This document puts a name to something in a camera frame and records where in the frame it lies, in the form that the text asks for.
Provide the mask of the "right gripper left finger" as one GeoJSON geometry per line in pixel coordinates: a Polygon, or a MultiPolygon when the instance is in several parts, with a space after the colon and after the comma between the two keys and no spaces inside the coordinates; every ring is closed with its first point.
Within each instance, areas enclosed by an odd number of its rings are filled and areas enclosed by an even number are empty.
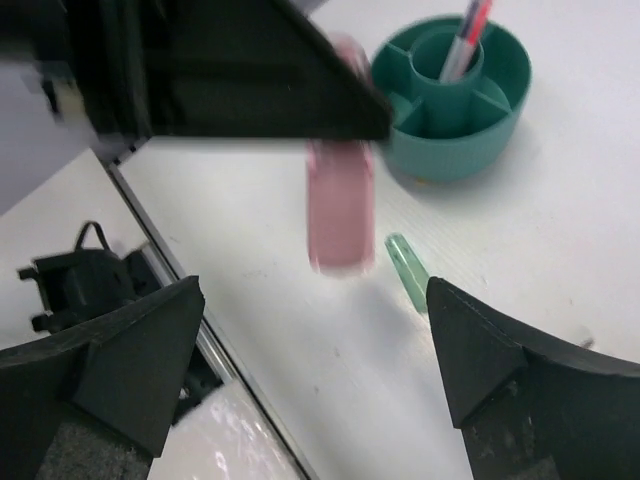
{"type": "Polygon", "coordinates": [[[147,478],[165,445],[203,309],[190,276],[2,350],[2,478],[147,478]]]}

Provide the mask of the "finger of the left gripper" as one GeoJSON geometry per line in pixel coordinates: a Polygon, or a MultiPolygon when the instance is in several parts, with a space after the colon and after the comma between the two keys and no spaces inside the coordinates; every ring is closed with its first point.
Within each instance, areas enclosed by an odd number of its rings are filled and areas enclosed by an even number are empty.
{"type": "Polygon", "coordinates": [[[102,135],[382,140],[391,112],[287,1],[69,1],[102,135]]]}

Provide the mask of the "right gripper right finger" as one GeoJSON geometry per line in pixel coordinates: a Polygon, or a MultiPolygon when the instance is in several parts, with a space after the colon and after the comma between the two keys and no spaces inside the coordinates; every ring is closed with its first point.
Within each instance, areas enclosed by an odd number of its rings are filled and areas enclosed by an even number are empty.
{"type": "Polygon", "coordinates": [[[531,327],[439,277],[426,304],[474,478],[638,478],[638,364],[531,327]]]}

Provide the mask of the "pink pen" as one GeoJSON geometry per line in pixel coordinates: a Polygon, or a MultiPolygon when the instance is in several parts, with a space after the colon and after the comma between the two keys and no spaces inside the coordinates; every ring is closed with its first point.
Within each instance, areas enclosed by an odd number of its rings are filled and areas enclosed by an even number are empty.
{"type": "Polygon", "coordinates": [[[474,0],[470,2],[465,14],[462,32],[462,53],[459,56],[458,75],[462,76],[470,63],[480,37],[488,21],[493,6],[492,0],[474,0]]]}

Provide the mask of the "pink highlighter cap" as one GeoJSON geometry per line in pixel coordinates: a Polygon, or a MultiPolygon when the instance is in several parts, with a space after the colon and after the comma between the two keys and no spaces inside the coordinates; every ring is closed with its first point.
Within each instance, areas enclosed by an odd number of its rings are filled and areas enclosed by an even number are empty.
{"type": "Polygon", "coordinates": [[[316,271],[364,270],[374,258],[374,162],[366,141],[313,140],[307,251],[316,271]]]}

